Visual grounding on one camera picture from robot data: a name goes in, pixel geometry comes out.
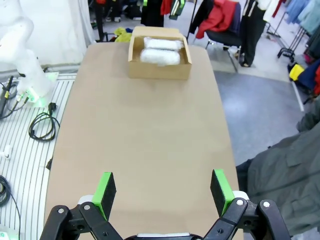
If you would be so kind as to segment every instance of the yellow object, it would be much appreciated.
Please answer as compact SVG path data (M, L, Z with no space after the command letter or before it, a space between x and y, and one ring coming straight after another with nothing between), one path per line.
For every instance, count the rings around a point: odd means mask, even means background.
M129 43L132 36L132 33L127 32L123 27L118 27L114 34L118 36L115 40L116 43Z
M302 66L300 66L299 64L294 65L294 67L291 69L290 71L290 78L293 81L297 81L299 75L304 71L304 68Z

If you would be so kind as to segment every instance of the green gripper pad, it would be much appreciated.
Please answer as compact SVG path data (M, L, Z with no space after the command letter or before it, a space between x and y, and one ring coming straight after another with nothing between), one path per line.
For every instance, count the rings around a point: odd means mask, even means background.
M92 198L92 203L96 205L103 217L108 221L112 204L116 196L116 184L112 172L104 172Z
M219 217L221 217L226 212L233 199L235 199L232 188L222 169L214 169L212 171L210 189L216 210Z

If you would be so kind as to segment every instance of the yellow bag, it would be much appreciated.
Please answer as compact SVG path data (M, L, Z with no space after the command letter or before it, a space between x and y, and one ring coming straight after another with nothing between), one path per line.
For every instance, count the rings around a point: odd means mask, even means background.
M293 81L297 81L299 75L304 71L304 68L302 66L300 66L299 64L294 65L294 67L291 69L290 71L290 78Z

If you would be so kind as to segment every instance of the black pants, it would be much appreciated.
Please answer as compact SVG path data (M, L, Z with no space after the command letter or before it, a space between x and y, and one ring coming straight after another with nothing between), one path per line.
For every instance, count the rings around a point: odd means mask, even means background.
M239 190L248 192L248 170L253 159L249 159L244 163L236 166L236 175L238 177Z
M254 0L247 0L243 10L240 24L241 53L244 54L244 63L249 66L254 61L257 43L265 29L265 12L258 8L258 3Z

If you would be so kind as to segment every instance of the table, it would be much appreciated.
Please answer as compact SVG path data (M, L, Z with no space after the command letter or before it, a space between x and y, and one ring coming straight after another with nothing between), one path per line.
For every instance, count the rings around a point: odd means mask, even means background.
M130 79L128 49L128 43L97 43L86 52L54 149L46 217L55 205L75 207L95 192L103 172L113 172L117 193L109 220L123 238L204 236L218 218L213 168L224 169L238 188L208 54L190 46L189 80Z

